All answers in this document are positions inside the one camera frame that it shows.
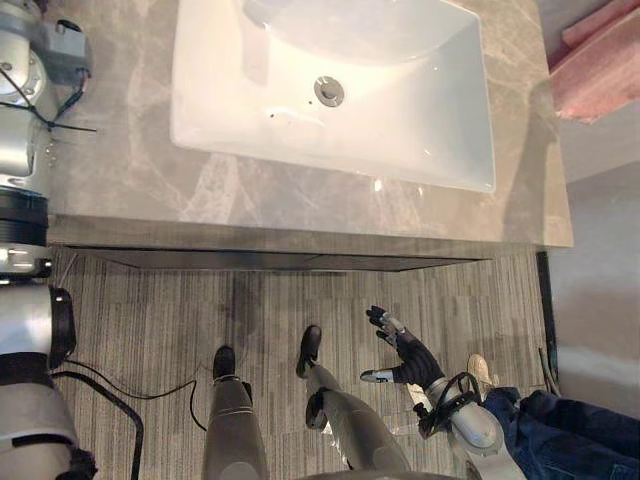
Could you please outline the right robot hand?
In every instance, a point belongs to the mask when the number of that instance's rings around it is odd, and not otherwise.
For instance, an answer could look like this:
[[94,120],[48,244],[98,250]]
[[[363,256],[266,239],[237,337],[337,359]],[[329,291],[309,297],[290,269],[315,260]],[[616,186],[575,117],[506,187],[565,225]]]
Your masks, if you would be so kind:
[[366,315],[377,328],[376,336],[390,345],[402,362],[391,368],[365,370],[360,374],[362,381],[418,385],[425,390],[444,377],[433,354],[397,318],[375,305]]

